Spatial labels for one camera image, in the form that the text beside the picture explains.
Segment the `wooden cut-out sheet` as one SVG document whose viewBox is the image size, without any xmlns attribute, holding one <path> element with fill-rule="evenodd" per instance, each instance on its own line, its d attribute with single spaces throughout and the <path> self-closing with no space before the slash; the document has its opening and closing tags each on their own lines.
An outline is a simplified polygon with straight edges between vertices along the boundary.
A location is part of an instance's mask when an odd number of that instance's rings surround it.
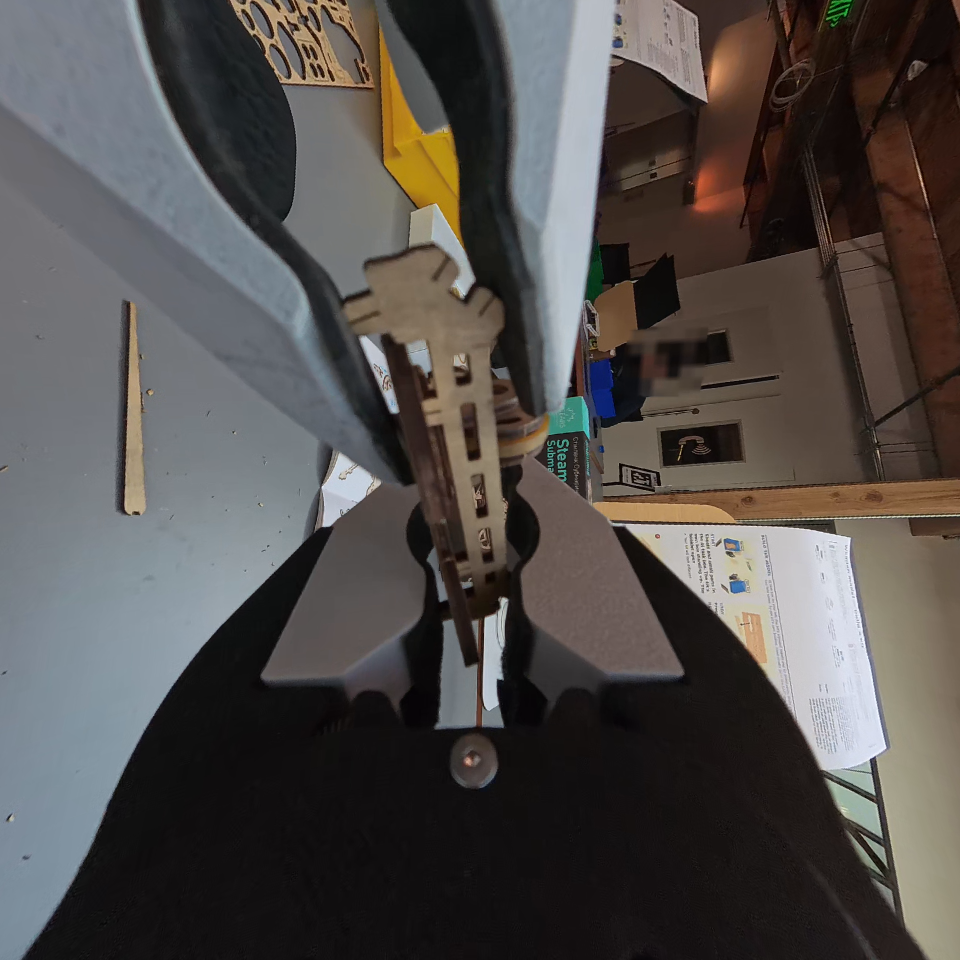
<svg viewBox="0 0 960 960">
<path fill-rule="evenodd" d="M 283 85 L 373 88 L 348 2 L 231 1 L 230 6 Z"/>
</svg>

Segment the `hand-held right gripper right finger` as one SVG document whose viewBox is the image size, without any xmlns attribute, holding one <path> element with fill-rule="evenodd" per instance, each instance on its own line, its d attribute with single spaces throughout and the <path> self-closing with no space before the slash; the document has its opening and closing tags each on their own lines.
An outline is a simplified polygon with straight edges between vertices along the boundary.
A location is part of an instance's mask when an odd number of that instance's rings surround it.
<svg viewBox="0 0 960 960">
<path fill-rule="evenodd" d="M 612 524 L 535 458 L 507 478 L 503 723 L 537 725 L 569 690 L 683 678 Z"/>
</svg>

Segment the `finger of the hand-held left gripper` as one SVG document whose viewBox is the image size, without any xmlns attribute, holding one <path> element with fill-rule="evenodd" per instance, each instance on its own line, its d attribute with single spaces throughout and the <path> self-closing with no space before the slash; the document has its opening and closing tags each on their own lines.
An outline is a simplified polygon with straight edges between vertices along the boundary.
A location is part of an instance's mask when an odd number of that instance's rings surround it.
<svg viewBox="0 0 960 960">
<path fill-rule="evenodd" d="M 2 178 L 266 401 L 386 482 L 402 441 L 330 276 L 204 170 L 138 2 L 2 2 Z"/>
<path fill-rule="evenodd" d="M 524 410 L 569 388 L 594 246 L 612 1 L 386 1 L 377 15 L 414 119 L 448 126 L 462 246 L 504 311 Z"/>
</svg>

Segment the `white cardboard box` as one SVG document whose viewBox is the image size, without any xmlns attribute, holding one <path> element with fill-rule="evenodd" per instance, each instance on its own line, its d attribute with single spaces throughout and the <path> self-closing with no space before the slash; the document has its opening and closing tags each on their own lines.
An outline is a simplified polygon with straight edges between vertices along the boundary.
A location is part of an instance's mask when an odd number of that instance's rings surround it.
<svg viewBox="0 0 960 960">
<path fill-rule="evenodd" d="M 475 283 L 474 271 L 461 241 L 436 203 L 410 214 L 408 248 L 426 245 L 437 247 L 455 262 L 458 275 L 451 291 L 465 299 Z"/>
</svg>

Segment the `yellow plastic bin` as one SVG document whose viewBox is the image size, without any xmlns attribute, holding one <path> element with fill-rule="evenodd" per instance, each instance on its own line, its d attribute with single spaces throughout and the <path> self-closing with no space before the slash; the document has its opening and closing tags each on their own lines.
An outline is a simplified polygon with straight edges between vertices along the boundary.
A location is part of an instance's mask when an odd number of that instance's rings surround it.
<svg viewBox="0 0 960 960">
<path fill-rule="evenodd" d="M 383 164 L 417 209 L 436 205 L 461 239 L 459 164 L 449 126 L 424 132 L 407 104 L 379 31 Z"/>
</svg>

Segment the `printed instruction sheet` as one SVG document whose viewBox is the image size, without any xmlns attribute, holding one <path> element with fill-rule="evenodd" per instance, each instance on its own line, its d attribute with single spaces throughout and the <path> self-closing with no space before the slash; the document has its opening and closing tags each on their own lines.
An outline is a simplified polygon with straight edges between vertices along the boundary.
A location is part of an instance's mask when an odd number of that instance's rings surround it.
<svg viewBox="0 0 960 960">
<path fill-rule="evenodd" d="M 886 751 L 849 537 L 750 524 L 625 529 L 738 638 L 822 770 L 856 768 Z"/>
</svg>

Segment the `instruction booklet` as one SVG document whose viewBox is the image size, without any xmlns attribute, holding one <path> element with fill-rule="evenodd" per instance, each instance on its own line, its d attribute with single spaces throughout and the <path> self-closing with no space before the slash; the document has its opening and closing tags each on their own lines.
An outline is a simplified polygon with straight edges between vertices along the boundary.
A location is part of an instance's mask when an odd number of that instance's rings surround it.
<svg viewBox="0 0 960 960">
<path fill-rule="evenodd" d="M 377 338 L 362 336 L 361 346 L 368 365 L 380 388 L 388 411 L 399 414 L 400 408 L 386 356 Z M 374 474 L 340 451 L 332 452 L 326 474 L 318 492 L 318 509 L 314 529 L 330 527 L 380 485 Z"/>
</svg>

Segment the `blue plastic bin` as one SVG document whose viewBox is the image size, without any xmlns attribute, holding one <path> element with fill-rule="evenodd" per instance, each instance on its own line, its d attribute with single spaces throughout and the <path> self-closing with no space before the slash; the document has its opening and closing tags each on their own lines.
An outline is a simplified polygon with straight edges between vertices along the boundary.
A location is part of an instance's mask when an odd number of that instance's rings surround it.
<svg viewBox="0 0 960 960">
<path fill-rule="evenodd" d="M 590 361 L 585 367 L 587 394 L 594 418 L 602 427 L 618 423 L 614 397 L 615 376 L 611 360 Z"/>
</svg>

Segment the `thin wooden stick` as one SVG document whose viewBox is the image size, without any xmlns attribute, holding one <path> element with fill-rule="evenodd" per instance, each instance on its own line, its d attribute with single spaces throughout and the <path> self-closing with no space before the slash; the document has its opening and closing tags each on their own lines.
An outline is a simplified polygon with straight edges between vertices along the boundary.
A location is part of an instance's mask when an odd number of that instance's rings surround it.
<svg viewBox="0 0 960 960">
<path fill-rule="evenodd" d="M 126 399 L 124 408 L 123 512 L 141 517 L 147 509 L 143 443 L 141 354 L 138 342 L 138 307 L 125 301 Z"/>
</svg>

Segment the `teal kit box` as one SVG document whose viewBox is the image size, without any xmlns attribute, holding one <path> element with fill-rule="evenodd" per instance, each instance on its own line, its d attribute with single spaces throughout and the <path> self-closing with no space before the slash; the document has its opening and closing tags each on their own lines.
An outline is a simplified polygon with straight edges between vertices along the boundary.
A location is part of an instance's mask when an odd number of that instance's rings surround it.
<svg viewBox="0 0 960 960">
<path fill-rule="evenodd" d="M 558 412 L 549 414 L 548 424 L 538 461 L 580 497 L 591 503 L 602 500 L 601 426 L 593 402 L 572 395 Z"/>
</svg>

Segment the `printed paper sheet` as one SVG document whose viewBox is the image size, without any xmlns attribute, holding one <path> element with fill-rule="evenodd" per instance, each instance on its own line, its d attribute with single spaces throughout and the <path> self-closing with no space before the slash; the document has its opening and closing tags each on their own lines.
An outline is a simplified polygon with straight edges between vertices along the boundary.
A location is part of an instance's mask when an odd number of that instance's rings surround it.
<svg viewBox="0 0 960 960">
<path fill-rule="evenodd" d="M 709 96 L 699 18 L 675 1 L 616 1 L 611 54 L 653 71 L 695 101 Z"/>
</svg>

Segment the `wooden model assembly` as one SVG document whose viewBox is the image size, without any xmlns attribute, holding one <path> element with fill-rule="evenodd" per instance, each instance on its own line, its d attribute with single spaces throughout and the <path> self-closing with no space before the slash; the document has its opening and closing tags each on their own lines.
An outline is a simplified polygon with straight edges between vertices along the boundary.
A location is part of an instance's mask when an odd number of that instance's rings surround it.
<svg viewBox="0 0 960 960">
<path fill-rule="evenodd" d="M 502 470 L 540 451 L 548 422 L 523 413 L 510 380 L 493 376 L 504 308 L 491 291 L 453 290 L 457 264 L 414 246 L 368 261 L 368 291 L 343 310 L 379 336 L 399 424 L 466 666 L 480 659 L 474 625 L 508 592 Z"/>
</svg>

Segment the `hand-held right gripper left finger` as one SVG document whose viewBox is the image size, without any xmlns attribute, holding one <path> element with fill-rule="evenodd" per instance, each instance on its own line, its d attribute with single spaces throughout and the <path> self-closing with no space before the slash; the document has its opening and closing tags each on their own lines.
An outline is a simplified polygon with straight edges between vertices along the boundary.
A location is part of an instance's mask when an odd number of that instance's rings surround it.
<svg viewBox="0 0 960 960">
<path fill-rule="evenodd" d="M 262 681 L 377 692 L 406 724 L 438 723 L 443 618 L 417 486 L 379 486 L 327 533 Z"/>
</svg>

